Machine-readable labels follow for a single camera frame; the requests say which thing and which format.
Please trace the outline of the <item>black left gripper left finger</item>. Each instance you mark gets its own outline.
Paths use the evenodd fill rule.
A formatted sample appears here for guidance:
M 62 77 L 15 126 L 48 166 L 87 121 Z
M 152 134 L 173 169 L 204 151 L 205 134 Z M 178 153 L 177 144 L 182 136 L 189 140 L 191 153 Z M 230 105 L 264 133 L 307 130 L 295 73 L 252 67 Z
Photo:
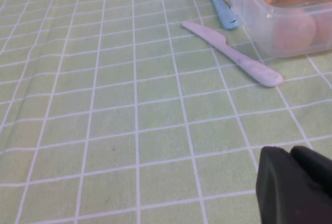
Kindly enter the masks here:
M 261 223 L 331 223 L 331 197 L 280 147 L 263 147 L 256 180 Z

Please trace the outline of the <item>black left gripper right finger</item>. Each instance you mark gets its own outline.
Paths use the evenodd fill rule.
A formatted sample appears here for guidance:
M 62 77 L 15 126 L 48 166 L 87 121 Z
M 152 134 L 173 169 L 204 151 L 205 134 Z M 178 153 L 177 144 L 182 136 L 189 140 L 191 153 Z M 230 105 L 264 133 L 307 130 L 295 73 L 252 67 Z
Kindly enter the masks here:
M 331 159 L 305 146 L 294 146 L 290 155 L 319 186 L 331 197 Z

